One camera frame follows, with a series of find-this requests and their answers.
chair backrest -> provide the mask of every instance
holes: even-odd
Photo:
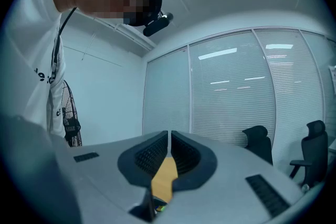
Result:
[[[312,163],[306,169],[304,184],[313,186],[321,182],[328,168],[328,135],[323,121],[313,121],[307,124],[308,136],[302,139],[303,159]]]
[[[271,140],[267,137],[267,129],[258,125],[243,130],[243,133],[247,135],[246,149],[273,165],[272,145]]]

electric fan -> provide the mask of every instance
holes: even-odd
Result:
[[[80,124],[77,117],[74,97],[68,83],[63,81],[62,94],[63,125],[65,128],[65,140],[70,147],[81,146]]]

white t-shirt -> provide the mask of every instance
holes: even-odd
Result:
[[[65,61],[62,42],[56,78],[51,61],[61,13],[53,0],[15,0],[1,31],[0,56],[4,113],[20,115],[51,134],[65,136],[62,121],[62,89]]]

person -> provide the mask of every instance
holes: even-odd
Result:
[[[162,0],[15,0],[0,34],[0,68],[7,71],[1,76],[2,81],[8,82],[2,89],[1,112],[22,116],[50,134],[64,137],[61,100],[66,63],[58,35],[61,13],[77,7],[90,16],[141,25],[141,21],[160,11],[161,3]]]

chair headrest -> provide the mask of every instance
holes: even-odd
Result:
[[[260,139],[267,136],[268,131],[262,125],[257,125],[246,130],[243,130],[243,133],[247,135],[248,145],[252,145],[258,143]]]
[[[308,133],[309,137],[316,137],[326,130],[326,127],[323,121],[310,122],[307,124],[307,127],[309,129],[309,133]]]

